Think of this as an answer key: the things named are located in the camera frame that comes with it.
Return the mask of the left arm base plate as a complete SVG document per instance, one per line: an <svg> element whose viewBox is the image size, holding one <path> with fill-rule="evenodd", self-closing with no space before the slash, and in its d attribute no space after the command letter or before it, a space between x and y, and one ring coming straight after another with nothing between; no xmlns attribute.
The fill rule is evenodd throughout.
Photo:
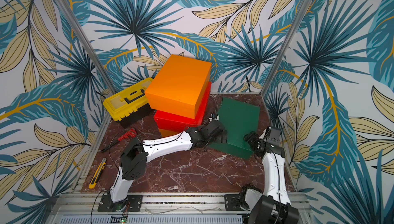
<svg viewBox="0 0 394 224"><path fill-rule="evenodd" d="M127 195L124 200L113 202L110 195L104 195L98 206L98 212L139 212L142 195Z"/></svg>

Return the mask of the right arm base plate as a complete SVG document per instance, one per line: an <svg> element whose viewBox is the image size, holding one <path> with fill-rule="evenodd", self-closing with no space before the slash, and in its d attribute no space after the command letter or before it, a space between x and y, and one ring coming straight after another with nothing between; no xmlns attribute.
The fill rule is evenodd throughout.
<svg viewBox="0 0 394 224"><path fill-rule="evenodd" d="M224 195L226 211L249 211L249 205L245 201L244 194L225 194Z"/></svg>

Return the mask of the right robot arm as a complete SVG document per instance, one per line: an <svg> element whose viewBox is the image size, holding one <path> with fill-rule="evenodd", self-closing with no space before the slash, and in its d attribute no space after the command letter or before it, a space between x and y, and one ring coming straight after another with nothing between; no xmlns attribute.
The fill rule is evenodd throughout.
<svg viewBox="0 0 394 224"><path fill-rule="evenodd" d="M239 195L240 206L249 210L249 224L296 224L299 211L291 205L285 182L285 151L279 145L281 130L267 127L262 135L250 132L244 140L262 160L264 190L245 185Z"/></svg>

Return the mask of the green shoebox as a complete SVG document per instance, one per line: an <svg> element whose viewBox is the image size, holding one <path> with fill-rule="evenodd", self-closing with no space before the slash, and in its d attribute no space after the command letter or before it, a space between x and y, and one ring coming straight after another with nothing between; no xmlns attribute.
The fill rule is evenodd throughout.
<svg viewBox="0 0 394 224"><path fill-rule="evenodd" d="M256 132L260 116L260 107L223 98L218 111L219 121L227 130L226 143L212 143L209 148L242 159L249 159L253 152L244 141L244 136Z"/></svg>

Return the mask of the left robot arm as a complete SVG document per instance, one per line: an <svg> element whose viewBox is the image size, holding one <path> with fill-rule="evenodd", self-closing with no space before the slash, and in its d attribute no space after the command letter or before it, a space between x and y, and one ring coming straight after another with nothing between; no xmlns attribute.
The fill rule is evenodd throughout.
<svg viewBox="0 0 394 224"><path fill-rule="evenodd" d="M132 183L144 175L147 164L152 160L180 151L204 148L212 143L226 142L227 130L217 119L205 126L189 127L165 138L144 141L137 137L132 139L121 154L118 174L109 191L110 201L123 202Z"/></svg>

